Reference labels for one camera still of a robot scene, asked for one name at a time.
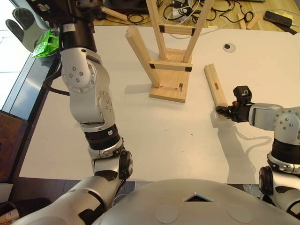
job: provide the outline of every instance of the wooden stick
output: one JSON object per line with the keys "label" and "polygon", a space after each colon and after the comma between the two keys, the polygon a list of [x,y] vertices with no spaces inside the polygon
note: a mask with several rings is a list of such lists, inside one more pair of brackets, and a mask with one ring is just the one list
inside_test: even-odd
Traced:
{"label": "wooden stick", "polygon": [[176,70],[191,72],[193,64],[183,63],[183,62],[169,62],[169,61],[150,61],[150,67],[152,69],[167,69],[167,70]]}
{"label": "wooden stick", "polygon": [[247,29],[251,30],[254,25],[259,21],[260,17],[258,15],[254,16],[253,19],[248,23]]}
{"label": "wooden stick", "polygon": [[[242,13],[238,13],[238,19],[241,20],[244,18],[244,15]],[[240,28],[242,30],[245,30],[246,29],[246,24],[245,24],[245,20],[241,20],[240,21]]]}
{"label": "wooden stick", "polygon": [[188,62],[189,58],[192,55],[193,49],[194,49],[196,42],[200,36],[202,27],[206,21],[207,15],[210,12],[210,9],[211,9],[214,1],[215,0],[205,0],[205,4],[201,10],[198,22],[196,24],[196,30],[194,32],[194,35],[191,37],[191,39],[188,43],[186,52],[184,53],[184,56],[183,56],[183,62],[185,62],[185,63]]}
{"label": "wooden stick", "polygon": [[108,15],[111,15],[113,17],[116,17],[120,20],[124,20],[124,21],[127,21],[127,16],[122,14],[122,13],[118,13],[110,8],[106,8],[106,7],[102,7],[102,12],[108,14]]}
{"label": "wooden stick", "polygon": [[151,57],[147,51],[146,45],[143,42],[138,28],[135,26],[128,27],[125,37],[139,59],[142,67],[144,67],[148,77],[152,82],[152,85],[158,88],[160,84],[160,78],[157,70],[150,67],[149,61],[151,60]]}
{"label": "wooden stick", "polygon": [[158,15],[158,8],[156,6],[156,1],[146,0],[146,2],[147,2],[149,15],[150,15],[150,18],[152,21],[152,26],[154,29],[156,42],[157,42],[158,49],[159,49],[159,57],[162,60],[165,60],[167,58],[167,56],[166,56],[167,54],[166,54],[164,36],[160,32],[160,29],[159,29],[159,15]]}
{"label": "wooden stick", "polygon": [[228,106],[225,98],[221,83],[219,81],[216,68],[214,64],[209,64],[204,67],[204,72],[208,85],[210,87],[212,98],[214,99],[215,106],[222,105]]}
{"label": "wooden stick", "polygon": [[167,34],[182,34],[182,35],[194,35],[195,27],[192,26],[181,26],[181,25],[169,25],[159,24],[160,32]]}

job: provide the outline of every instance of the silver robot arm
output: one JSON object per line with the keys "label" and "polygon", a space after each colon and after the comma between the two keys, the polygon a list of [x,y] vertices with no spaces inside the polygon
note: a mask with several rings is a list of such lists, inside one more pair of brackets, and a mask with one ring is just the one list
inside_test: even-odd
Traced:
{"label": "silver robot arm", "polygon": [[115,125],[109,75],[96,54],[87,10],[95,2],[51,0],[47,2],[49,11],[42,12],[38,5],[44,0],[28,1],[40,16],[60,27],[61,76],[69,91],[71,113],[89,143],[94,177],[80,181],[54,203],[19,219],[16,225],[91,225],[111,208],[116,193],[132,173],[131,153],[125,150]]}
{"label": "silver robot arm", "polygon": [[235,122],[248,121],[256,128],[274,131],[269,166],[260,169],[259,189],[268,196],[267,201],[271,199],[282,210],[290,212],[293,208],[300,213],[300,107],[254,104],[247,86],[239,86],[233,92],[237,101],[229,107],[216,107],[217,113]]}

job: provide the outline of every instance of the wooden stool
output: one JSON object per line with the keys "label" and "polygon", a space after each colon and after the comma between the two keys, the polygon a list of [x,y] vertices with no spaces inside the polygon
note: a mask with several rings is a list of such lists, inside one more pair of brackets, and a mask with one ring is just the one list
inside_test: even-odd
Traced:
{"label": "wooden stool", "polygon": [[[152,60],[136,26],[127,29],[125,37],[152,82],[149,97],[175,102],[185,102],[189,72],[192,71],[192,51],[210,12],[214,0],[206,0],[195,27],[167,25],[159,22],[154,0],[146,0],[156,37],[159,60]],[[191,35],[186,50],[165,47],[163,33]]]}

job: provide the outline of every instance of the black phone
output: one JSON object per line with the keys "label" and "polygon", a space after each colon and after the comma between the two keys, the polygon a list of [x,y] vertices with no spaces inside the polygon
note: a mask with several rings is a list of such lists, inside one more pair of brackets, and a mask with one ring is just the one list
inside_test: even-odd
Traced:
{"label": "black phone", "polygon": [[278,15],[278,14],[270,12],[270,11],[265,12],[263,19],[266,21],[270,21],[272,23],[279,23],[279,24],[282,24],[287,27],[292,26],[292,20],[290,18],[287,18],[282,15]]}

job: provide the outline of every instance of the white table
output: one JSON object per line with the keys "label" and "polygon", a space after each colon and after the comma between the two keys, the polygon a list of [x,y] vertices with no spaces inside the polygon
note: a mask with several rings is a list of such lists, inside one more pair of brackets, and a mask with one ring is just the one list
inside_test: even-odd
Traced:
{"label": "white table", "polygon": [[[152,28],[139,30],[151,55],[157,57]],[[201,35],[193,53],[187,100],[182,104],[148,97],[150,80],[127,43],[125,31],[126,27],[96,27],[95,40],[111,77],[116,124],[133,154],[130,180],[258,183],[273,132],[248,123],[218,121],[203,68],[215,64],[228,103],[235,100],[236,86],[247,85],[253,102],[297,106],[299,34],[218,30]],[[165,35],[165,42],[167,47],[185,49],[188,39]],[[223,50],[226,42],[236,46],[234,53]],[[53,86],[66,89],[61,79]],[[87,142],[71,116],[68,97],[49,93],[20,176],[81,180],[92,175]]]}

